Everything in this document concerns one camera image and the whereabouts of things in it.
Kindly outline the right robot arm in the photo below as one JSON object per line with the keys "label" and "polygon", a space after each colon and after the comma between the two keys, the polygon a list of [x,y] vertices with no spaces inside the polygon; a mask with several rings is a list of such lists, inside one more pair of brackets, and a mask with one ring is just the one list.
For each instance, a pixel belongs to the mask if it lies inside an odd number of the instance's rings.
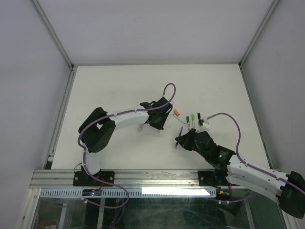
{"label": "right robot arm", "polygon": [[183,149],[197,152],[214,168],[201,178],[205,184],[216,188],[228,184],[242,186],[269,198],[292,217],[305,216],[305,180],[301,174],[250,163],[235,151],[217,145],[206,131],[198,133],[191,129],[175,140]]}

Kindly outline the blue gel pen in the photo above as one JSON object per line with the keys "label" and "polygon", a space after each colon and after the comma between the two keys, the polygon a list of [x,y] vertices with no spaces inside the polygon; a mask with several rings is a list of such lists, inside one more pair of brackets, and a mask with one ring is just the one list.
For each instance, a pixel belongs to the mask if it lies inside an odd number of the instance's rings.
{"label": "blue gel pen", "polygon": [[[182,135],[182,132],[183,132],[183,126],[181,126],[180,131],[179,131],[179,134],[178,134],[178,136],[177,136],[176,138],[180,138],[181,135]],[[176,141],[175,146],[174,146],[174,149],[177,149],[178,144],[179,144],[179,142]]]}

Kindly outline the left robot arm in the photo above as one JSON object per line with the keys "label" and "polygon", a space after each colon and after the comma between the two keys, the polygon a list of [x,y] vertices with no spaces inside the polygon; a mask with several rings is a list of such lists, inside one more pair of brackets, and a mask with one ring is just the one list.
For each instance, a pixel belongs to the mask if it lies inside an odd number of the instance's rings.
{"label": "left robot arm", "polygon": [[144,124],[163,130],[172,108],[171,100],[162,97],[119,112],[106,112],[101,107],[94,109],[78,130],[77,142],[83,149],[83,180],[89,185],[99,182],[101,151],[108,145],[114,131]]}

